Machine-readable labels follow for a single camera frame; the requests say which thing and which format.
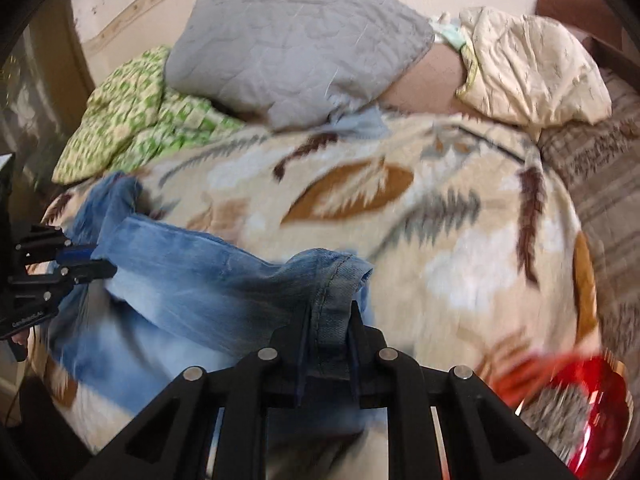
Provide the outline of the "pink bolster pillow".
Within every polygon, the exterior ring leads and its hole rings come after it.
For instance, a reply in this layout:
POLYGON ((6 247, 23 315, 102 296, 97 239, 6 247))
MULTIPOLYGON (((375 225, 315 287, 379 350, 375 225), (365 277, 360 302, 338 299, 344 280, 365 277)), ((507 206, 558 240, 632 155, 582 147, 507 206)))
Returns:
POLYGON ((433 47, 378 98, 378 104, 403 113, 472 115, 456 96, 465 82, 460 54, 446 44, 433 47))

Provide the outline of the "cream satin pillow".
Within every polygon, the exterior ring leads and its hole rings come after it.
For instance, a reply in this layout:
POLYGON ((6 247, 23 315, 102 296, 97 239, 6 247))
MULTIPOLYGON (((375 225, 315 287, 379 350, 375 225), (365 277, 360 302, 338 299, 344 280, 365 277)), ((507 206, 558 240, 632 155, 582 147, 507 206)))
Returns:
POLYGON ((561 23, 489 6, 465 9, 459 18, 466 79, 457 98, 466 106, 533 133, 611 117, 597 63, 561 23))

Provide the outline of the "blue denim jeans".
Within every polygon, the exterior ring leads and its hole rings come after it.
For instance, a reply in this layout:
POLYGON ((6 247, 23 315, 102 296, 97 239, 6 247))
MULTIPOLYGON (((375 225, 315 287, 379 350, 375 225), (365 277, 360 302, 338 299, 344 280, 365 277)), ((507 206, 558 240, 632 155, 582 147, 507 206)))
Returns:
POLYGON ((308 310, 307 401, 280 415, 278 437, 356 434, 366 415, 346 386, 343 349, 352 304, 368 302, 369 263, 311 249, 268 262, 218 237, 138 214, 140 183, 113 174, 90 192, 70 238, 116 266, 78 285, 44 329, 50 355, 78 382, 131 413, 192 365, 230 367, 308 310))

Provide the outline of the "striped brown bedsheet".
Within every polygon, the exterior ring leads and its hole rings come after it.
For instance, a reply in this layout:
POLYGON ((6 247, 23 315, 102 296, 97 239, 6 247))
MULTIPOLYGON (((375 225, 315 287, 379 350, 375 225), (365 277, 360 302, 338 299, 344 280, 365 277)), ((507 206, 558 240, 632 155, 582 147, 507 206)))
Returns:
POLYGON ((608 68, 601 75, 612 116, 544 130, 538 146, 587 237, 603 345, 623 361, 639 354, 639 93, 608 68))

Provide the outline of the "green patterned quilt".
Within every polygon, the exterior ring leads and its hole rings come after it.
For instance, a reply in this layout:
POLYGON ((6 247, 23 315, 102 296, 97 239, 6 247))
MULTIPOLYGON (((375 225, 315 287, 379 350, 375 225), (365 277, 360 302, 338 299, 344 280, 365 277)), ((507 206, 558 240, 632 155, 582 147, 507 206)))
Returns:
POLYGON ((205 98, 168 86, 170 47, 144 51, 117 67, 90 94, 52 181, 69 185, 112 171, 134 171, 184 148, 211 144, 244 128, 205 98))

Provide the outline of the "grey quilted pillow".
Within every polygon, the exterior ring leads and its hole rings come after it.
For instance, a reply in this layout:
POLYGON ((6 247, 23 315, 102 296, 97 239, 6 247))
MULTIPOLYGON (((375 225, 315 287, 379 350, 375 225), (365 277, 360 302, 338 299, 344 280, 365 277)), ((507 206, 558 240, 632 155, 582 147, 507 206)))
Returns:
POLYGON ((433 42, 399 0, 196 0, 165 78, 274 131, 307 129, 368 107, 433 42))

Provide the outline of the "beige leaf-print fleece blanket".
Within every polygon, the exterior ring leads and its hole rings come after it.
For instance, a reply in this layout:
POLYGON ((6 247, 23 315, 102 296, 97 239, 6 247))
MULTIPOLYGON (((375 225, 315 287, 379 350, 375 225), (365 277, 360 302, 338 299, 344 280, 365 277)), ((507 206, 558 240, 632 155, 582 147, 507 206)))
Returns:
MULTIPOLYGON (((459 117, 388 125, 383 140, 251 128, 120 174, 140 183, 138 214, 264 261, 318 248, 369 263, 363 319, 426 366, 463 364, 488 381, 531 354, 597 354, 585 235, 535 144, 459 117)), ((91 190, 111 176, 71 188, 50 206, 53 222, 70 236, 91 190)), ((49 323, 34 331, 30 364, 99 451, 139 412, 73 378, 50 355, 49 323)))

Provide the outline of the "red glass bowl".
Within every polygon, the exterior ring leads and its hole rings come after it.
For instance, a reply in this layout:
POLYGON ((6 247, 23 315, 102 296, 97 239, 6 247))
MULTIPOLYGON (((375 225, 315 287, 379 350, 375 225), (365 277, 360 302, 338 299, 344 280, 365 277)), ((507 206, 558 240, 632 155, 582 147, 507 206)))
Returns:
POLYGON ((632 399, 625 367, 610 352, 531 354, 488 384, 576 478, 613 477, 632 399))

